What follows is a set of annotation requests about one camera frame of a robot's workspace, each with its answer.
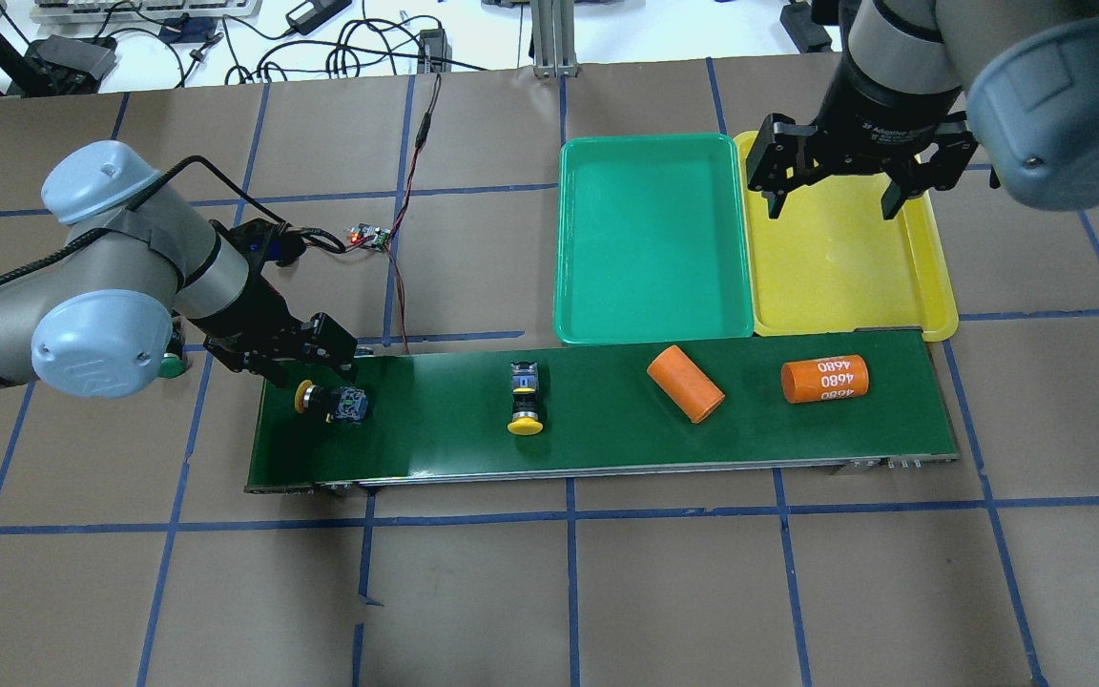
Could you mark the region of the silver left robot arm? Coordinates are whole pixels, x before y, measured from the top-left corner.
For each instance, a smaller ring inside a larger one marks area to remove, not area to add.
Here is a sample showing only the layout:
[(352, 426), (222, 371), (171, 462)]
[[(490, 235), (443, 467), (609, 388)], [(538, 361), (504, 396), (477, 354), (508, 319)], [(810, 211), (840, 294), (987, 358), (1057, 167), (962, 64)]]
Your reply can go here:
[(267, 208), (233, 229), (201, 217), (173, 187), (192, 165), (208, 160), (160, 171), (100, 140), (49, 173), (42, 199), (70, 233), (62, 250), (0, 275), (0, 388), (43, 380), (75, 397), (136, 394), (158, 377), (174, 317), (232, 372), (284, 386), (284, 366), (300, 362), (355, 377), (358, 341), (328, 314), (292, 315), (262, 274), (306, 243), (344, 244)]

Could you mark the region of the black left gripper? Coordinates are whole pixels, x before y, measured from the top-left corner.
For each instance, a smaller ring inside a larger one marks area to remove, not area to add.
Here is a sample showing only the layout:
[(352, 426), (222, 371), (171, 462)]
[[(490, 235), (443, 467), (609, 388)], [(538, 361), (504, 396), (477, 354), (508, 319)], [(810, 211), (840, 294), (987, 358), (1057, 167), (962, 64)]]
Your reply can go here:
[(357, 377), (358, 340), (335, 318), (319, 312), (301, 321), (271, 286), (247, 286), (221, 312), (202, 318), (204, 347), (235, 373), (257, 374), (278, 388), (288, 386), (284, 362), (321, 366), (340, 377)]

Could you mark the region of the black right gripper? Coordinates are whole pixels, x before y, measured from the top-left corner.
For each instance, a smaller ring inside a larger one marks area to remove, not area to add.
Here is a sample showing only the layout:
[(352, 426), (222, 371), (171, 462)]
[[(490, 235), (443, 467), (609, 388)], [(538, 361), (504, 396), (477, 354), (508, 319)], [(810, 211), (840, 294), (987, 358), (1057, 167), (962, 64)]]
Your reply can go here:
[(761, 193), (768, 218), (778, 220), (799, 187), (830, 176), (885, 174), (881, 217), (893, 220), (926, 190), (954, 187), (980, 147), (965, 113), (952, 110), (958, 95), (956, 87), (893, 90), (843, 57), (811, 121), (763, 118), (746, 156), (747, 190)]

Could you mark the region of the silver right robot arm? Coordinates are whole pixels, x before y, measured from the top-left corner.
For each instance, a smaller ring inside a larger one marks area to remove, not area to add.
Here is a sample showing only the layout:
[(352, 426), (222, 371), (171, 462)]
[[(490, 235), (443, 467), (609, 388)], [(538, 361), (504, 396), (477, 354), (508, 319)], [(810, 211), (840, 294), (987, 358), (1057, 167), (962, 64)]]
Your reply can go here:
[(815, 118), (764, 118), (746, 186), (777, 218), (832, 176), (885, 174), (882, 217), (950, 190), (985, 148), (991, 186), (1044, 212), (1099, 204), (1099, 1), (815, 1), (843, 54)]

